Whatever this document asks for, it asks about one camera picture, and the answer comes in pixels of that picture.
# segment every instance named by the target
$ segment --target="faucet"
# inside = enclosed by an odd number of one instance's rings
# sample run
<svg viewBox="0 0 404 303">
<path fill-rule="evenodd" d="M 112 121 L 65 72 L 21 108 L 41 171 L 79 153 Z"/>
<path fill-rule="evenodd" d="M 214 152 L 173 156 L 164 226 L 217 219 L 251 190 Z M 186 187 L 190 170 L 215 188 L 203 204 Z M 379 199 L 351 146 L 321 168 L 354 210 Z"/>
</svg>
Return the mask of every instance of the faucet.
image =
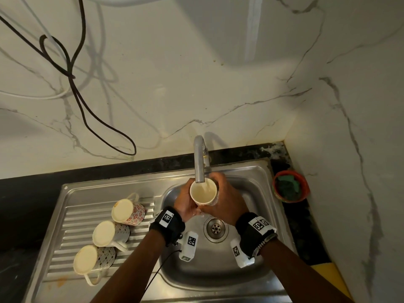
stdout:
<svg viewBox="0 0 404 303">
<path fill-rule="evenodd" d="M 195 182 L 205 182 L 205 167 L 210 167 L 209 152 L 201 135 L 194 139 Z"/>
</svg>

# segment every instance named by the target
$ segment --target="drain strainer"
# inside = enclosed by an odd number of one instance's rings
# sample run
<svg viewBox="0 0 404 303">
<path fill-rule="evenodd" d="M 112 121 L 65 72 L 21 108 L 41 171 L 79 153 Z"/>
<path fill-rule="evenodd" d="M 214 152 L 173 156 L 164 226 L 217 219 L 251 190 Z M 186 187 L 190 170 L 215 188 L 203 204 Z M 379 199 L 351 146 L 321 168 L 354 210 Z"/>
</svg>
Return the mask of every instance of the drain strainer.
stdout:
<svg viewBox="0 0 404 303">
<path fill-rule="evenodd" d="M 219 243 L 229 234 L 229 226 L 220 219 L 209 218 L 204 224 L 203 232 L 209 241 Z"/>
</svg>

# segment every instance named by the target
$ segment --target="stainless steel sink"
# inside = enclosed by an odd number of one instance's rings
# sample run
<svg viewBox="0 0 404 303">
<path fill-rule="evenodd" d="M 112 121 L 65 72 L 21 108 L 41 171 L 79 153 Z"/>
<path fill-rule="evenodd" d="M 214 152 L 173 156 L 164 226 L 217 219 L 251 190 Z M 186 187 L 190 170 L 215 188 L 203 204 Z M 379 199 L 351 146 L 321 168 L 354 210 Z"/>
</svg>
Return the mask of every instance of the stainless steel sink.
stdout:
<svg viewBox="0 0 404 303">
<path fill-rule="evenodd" d="M 294 251 L 282 205 L 271 191 L 267 165 L 268 161 L 257 160 L 214 166 L 212 171 L 225 173 L 249 209 L 268 219 L 278 229 L 279 239 Z M 194 169 L 191 169 L 65 185 L 24 302 L 89 302 L 140 243 L 153 214 L 172 205 L 180 186 L 193 176 Z M 89 287 L 73 271 L 74 255 L 84 245 L 91 244 L 96 225 L 111 218 L 112 205 L 132 192 L 139 193 L 140 202 L 147 209 L 145 220 L 131 227 L 129 251 L 119 251 L 107 276 L 99 285 Z M 237 266 L 230 248 L 230 241 L 238 236 L 236 229 L 212 219 L 202 214 L 186 223 L 185 231 L 192 230 L 199 235 L 194 259 L 186 263 L 178 255 L 172 255 L 145 293 L 144 301 L 290 302 L 283 286 L 260 257 L 249 267 Z M 167 248 L 153 272 L 178 248 Z"/>
</svg>

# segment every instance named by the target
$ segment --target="red bowl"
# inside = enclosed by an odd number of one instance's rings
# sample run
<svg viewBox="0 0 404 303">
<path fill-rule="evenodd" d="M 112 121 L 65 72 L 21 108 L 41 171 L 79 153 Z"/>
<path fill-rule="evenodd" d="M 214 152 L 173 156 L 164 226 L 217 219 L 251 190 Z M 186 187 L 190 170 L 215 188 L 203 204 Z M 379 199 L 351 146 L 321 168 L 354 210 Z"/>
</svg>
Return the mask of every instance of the red bowl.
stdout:
<svg viewBox="0 0 404 303">
<path fill-rule="evenodd" d="M 293 175 L 295 180 L 300 183 L 300 189 L 302 191 L 302 194 L 301 194 L 301 197 L 300 197 L 299 200 L 297 200 L 297 201 L 289 201 L 289 200 L 285 199 L 284 197 L 282 197 L 280 195 L 278 189 L 276 188 L 275 180 L 278 177 L 281 177 L 282 175 Z M 309 184 L 307 183 L 307 181 L 306 181 L 306 179 L 305 179 L 305 177 L 303 175 L 301 175 L 300 173 L 297 173 L 296 171 L 293 171 L 293 170 L 285 170 L 285 171 L 280 171 L 275 175 L 274 180 L 272 181 L 272 191 L 274 192 L 275 196 L 279 200 L 281 200 L 282 202 L 285 202 L 285 203 L 297 203 L 297 202 L 301 202 L 305 198 L 307 198 L 307 196 L 310 193 L 310 188 L 309 188 Z"/>
</svg>

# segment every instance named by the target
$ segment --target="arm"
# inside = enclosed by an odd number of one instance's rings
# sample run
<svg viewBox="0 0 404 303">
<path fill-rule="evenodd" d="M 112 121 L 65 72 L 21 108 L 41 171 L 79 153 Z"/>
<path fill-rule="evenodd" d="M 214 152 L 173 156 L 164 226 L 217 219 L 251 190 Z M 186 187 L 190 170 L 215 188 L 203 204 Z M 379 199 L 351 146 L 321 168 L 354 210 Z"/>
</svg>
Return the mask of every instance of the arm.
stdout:
<svg viewBox="0 0 404 303">
<path fill-rule="evenodd" d="M 173 206 L 184 222 L 198 213 L 197 206 L 189 194 L 189 188 L 194 181 L 194 178 L 190 178 L 181 188 Z M 91 303 L 140 302 L 165 245 L 163 236 L 154 229 L 150 230 Z"/>
<path fill-rule="evenodd" d="M 215 206 L 200 206 L 199 209 L 235 225 L 238 218 L 249 211 L 243 197 L 230 185 L 224 174 L 211 173 L 210 177 L 219 184 L 218 203 Z M 352 303 L 278 239 L 267 242 L 260 254 L 294 303 Z"/>
</svg>

